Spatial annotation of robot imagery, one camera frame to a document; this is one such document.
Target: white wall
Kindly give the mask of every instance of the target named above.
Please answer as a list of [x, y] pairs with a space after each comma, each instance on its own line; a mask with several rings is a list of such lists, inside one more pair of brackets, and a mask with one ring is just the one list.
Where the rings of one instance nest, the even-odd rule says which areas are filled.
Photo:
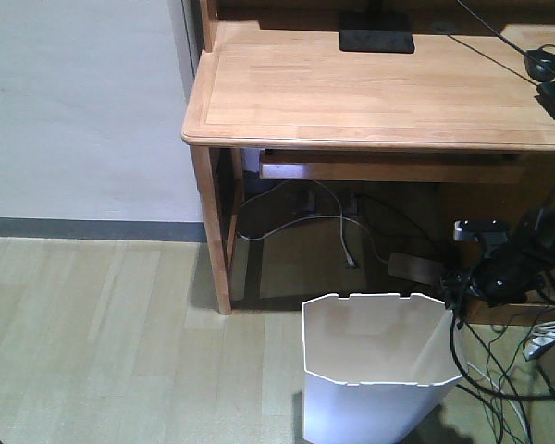
[[202, 220], [177, 1], [0, 0], [0, 216]]

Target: gray baseboard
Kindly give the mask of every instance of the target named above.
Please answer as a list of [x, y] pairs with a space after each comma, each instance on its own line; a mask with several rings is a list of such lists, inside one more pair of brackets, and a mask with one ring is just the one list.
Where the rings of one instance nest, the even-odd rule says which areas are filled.
[[138, 222], [0, 217], [0, 237], [205, 242], [201, 222]]

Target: black monitor stand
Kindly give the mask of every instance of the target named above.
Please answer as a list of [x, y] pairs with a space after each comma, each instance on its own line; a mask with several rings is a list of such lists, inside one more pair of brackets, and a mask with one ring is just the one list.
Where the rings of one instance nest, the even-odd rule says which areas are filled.
[[406, 14], [382, 10], [382, 0], [373, 0], [365, 12], [339, 13], [339, 49], [363, 53], [415, 52]]

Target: desk top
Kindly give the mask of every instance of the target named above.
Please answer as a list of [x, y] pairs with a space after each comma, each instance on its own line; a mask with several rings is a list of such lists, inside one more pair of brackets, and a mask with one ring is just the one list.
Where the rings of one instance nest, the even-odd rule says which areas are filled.
[[[460, 31], [434, 34], [430, 25], [441, 19]], [[335, 13], [241, 12], [220, 21], [214, 51], [200, 60], [183, 139], [208, 146], [555, 152], [555, 121], [535, 99], [520, 54], [465, 14], [424, 12], [412, 21], [412, 55], [341, 52]], [[494, 26], [523, 49], [555, 44], [554, 19]]]

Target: white trash can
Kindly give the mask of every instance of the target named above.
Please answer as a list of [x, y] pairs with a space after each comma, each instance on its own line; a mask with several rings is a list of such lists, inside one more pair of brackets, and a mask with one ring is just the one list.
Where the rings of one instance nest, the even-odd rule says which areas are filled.
[[304, 439], [401, 441], [462, 377], [450, 354], [450, 322], [443, 302], [418, 293], [328, 294], [303, 303]]

